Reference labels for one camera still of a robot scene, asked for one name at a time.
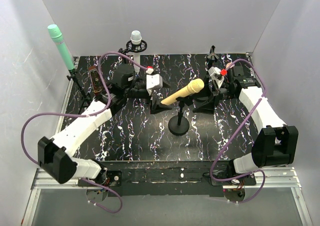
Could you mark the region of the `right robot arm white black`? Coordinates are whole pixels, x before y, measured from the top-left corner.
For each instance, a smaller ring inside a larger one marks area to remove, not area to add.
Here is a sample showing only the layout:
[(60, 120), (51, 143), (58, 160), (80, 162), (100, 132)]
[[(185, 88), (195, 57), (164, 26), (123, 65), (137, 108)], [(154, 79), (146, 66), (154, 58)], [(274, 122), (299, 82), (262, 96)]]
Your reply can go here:
[(211, 94), (197, 107), (196, 113), (211, 113), (220, 100), (238, 99), (248, 110), (258, 131), (251, 152), (228, 162), (226, 178), (247, 176), (260, 168), (292, 164), (299, 132), (275, 113), (265, 97), (265, 89), (255, 77), (247, 77), (240, 65), (228, 64), (225, 69), (210, 67)]

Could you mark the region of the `green microphone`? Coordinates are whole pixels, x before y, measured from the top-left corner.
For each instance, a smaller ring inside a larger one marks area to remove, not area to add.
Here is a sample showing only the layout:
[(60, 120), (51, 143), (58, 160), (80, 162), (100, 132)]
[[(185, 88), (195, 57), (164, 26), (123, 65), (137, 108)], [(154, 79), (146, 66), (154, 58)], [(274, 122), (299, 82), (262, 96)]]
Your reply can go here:
[(69, 53), (69, 50), (67, 48), (67, 45), (64, 41), (63, 34), (60, 30), (60, 28), (56, 24), (50, 24), (47, 27), (48, 33), (52, 41), (55, 43), (60, 56), (66, 66), (66, 68), (69, 71), (73, 71), (75, 69), (73, 58), (71, 57), (71, 54)]

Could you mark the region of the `yellow microphone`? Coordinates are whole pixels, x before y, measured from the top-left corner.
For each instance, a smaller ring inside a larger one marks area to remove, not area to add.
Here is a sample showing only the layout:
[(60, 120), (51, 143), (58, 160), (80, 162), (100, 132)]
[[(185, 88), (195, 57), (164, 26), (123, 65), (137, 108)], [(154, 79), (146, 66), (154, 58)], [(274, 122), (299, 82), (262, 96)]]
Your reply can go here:
[(197, 78), (188, 83), (187, 86), (183, 87), (182, 89), (176, 91), (175, 93), (171, 94), (167, 98), (163, 99), (161, 103), (163, 105), (169, 106), (177, 101), (177, 98), (185, 98), (189, 95), (199, 93), (205, 86), (205, 83), (202, 79)]

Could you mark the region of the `black round base mic stand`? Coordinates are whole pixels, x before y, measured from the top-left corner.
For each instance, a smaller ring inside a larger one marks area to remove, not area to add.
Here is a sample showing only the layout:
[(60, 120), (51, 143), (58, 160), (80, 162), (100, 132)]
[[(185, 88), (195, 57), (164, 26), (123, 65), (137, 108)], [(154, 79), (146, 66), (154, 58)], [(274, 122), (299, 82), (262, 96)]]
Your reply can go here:
[[(206, 55), (206, 66), (207, 66), (207, 72), (205, 77), (210, 77), (208, 70), (213, 67), (213, 64), (216, 63), (219, 59), (219, 56), (215, 53), (216, 47), (214, 45), (211, 46), (209, 54)], [(200, 93), (197, 93), (194, 98), (200, 98)]]

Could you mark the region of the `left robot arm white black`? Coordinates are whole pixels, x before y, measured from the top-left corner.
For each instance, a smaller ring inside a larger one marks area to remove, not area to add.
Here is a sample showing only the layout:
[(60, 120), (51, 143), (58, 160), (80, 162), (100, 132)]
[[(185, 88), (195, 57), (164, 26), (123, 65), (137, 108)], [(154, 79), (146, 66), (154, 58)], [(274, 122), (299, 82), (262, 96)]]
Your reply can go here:
[(129, 64), (120, 65), (110, 82), (105, 83), (98, 68), (88, 69), (94, 98), (87, 109), (65, 129), (51, 138), (42, 137), (38, 141), (38, 165), (59, 184), (72, 178), (88, 178), (98, 184), (107, 179), (106, 168), (95, 159), (75, 158), (81, 144), (101, 125), (111, 120), (128, 99), (146, 99), (150, 102), (151, 114), (170, 109), (170, 106), (153, 99), (153, 91), (169, 88), (163, 77), (149, 66), (145, 79), (136, 78)]

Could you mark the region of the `white microphone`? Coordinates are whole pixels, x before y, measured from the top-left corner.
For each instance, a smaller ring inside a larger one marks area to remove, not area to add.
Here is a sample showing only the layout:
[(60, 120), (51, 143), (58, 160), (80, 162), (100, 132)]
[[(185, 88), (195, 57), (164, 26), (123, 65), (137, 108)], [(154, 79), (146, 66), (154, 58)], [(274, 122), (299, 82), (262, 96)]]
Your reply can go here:
[[(132, 43), (132, 46), (134, 49), (138, 49), (138, 47), (141, 45), (142, 36), (140, 31), (134, 30), (131, 32), (130, 40)], [(140, 64), (140, 54), (139, 53), (133, 53), (133, 59), (136, 63)]]

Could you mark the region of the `black tripod shock mount stand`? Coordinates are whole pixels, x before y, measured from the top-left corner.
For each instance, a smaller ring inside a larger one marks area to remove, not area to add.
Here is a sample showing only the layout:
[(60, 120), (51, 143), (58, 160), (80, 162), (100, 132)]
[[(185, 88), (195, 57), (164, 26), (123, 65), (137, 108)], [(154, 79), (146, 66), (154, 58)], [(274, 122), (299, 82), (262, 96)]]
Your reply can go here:
[(123, 55), (126, 55), (127, 53), (142, 53), (147, 49), (147, 47), (148, 47), (147, 42), (144, 41), (144, 40), (141, 40), (141, 44), (140, 44), (140, 46), (138, 46), (138, 49), (134, 49), (133, 45), (132, 45), (132, 42), (130, 40), (130, 41), (128, 41), (126, 43), (126, 48), (125, 49), (120, 48), (118, 50), (118, 52), (123, 54)]

